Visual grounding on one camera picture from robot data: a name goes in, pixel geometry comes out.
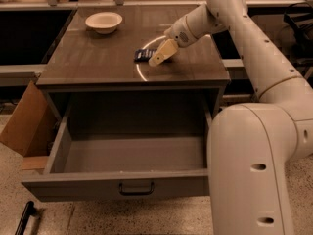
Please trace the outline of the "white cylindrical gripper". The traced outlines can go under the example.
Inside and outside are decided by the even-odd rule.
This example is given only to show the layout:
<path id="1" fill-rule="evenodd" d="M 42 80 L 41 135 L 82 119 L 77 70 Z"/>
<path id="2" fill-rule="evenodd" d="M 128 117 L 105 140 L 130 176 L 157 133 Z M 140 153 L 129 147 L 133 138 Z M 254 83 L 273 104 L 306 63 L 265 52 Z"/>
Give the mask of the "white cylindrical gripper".
<path id="1" fill-rule="evenodd" d="M 164 32 L 164 35 L 169 39 L 163 41 L 149 58 L 151 67 L 156 67 L 172 57 L 179 47 L 185 48 L 197 41 L 188 27 L 186 16 L 176 21 Z"/>

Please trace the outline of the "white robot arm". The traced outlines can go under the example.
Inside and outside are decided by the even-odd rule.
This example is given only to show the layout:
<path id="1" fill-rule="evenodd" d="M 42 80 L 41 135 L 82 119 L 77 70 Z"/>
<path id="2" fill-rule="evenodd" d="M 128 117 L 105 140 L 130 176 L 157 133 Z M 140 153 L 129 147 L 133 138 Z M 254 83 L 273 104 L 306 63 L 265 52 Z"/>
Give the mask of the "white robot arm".
<path id="1" fill-rule="evenodd" d="M 207 165 L 214 235 L 294 235 L 285 178 L 313 153 L 313 90 L 249 17 L 245 0 L 206 0 L 165 32 L 157 66 L 206 34 L 228 30 L 257 100 L 212 121 Z"/>

